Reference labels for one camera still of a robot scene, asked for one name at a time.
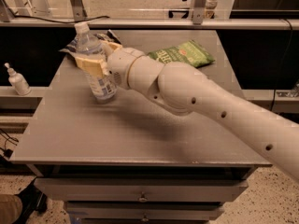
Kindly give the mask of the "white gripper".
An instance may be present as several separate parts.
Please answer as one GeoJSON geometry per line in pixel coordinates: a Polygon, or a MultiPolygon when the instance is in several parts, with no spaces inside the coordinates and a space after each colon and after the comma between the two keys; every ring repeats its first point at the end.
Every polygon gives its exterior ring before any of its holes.
{"type": "Polygon", "coordinates": [[[133,63],[145,53],[138,49],[122,48],[122,44],[101,41],[103,55],[76,56],[75,61],[81,70],[94,77],[106,77],[119,87],[129,90],[129,70],[133,63]]]}

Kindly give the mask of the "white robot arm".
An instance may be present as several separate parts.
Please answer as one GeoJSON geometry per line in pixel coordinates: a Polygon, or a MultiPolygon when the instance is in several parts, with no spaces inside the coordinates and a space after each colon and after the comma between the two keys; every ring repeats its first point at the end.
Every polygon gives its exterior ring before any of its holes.
{"type": "Polygon", "coordinates": [[[94,72],[144,95],[176,115],[191,112],[217,121],[279,170],[299,180],[299,125],[231,94],[187,63],[161,63],[133,48],[76,45],[94,72]]]}

